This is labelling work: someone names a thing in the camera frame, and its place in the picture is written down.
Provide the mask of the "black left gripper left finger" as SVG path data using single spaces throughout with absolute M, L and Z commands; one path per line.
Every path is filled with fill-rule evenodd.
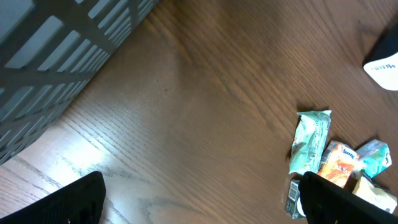
M 98 224 L 106 187 L 103 175 L 94 171 L 39 201 L 1 218 L 1 224 Z

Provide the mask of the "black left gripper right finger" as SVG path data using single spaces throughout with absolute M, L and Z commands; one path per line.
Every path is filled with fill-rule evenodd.
M 299 185 L 303 212 L 309 224 L 397 224 L 397 217 L 359 198 L 313 172 Z

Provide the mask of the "dark green Zam-Buk box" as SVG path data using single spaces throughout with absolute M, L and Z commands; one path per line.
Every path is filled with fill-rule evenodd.
M 292 219 L 306 218 L 300 199 L 299 183 L 300 181 L 295 179 L 290 181 L 289 192 L 285 204 L 285 211 L 292 217 Z

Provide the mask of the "yellow antibacterial wipes bag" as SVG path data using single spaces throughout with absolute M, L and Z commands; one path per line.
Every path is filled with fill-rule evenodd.
M 390 214 L 397 207 L 397 197 L 374 184 L 364 174 L 358 179 L 353 194 Z

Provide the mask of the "orange tissue pack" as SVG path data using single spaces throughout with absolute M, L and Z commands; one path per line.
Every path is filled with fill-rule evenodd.
M 322 155 L 317 174 L 343 188 L 358 165 L 359 155 L 348 145 L 330 141 Z

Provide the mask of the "light teal wipes pack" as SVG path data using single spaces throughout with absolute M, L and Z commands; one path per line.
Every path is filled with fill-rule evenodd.
M 317 173 L 331 123 L 331 110 L 298 112 L 289 174 Z

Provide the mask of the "green white tissue pack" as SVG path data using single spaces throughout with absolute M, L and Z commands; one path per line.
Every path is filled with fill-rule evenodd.
M 392 165 L 392 158 L 387 143 L 373 139 L 356 151 L 359 156 L 358 165 L 353 177 L 359 179 L 362 174 L 373 178 Z

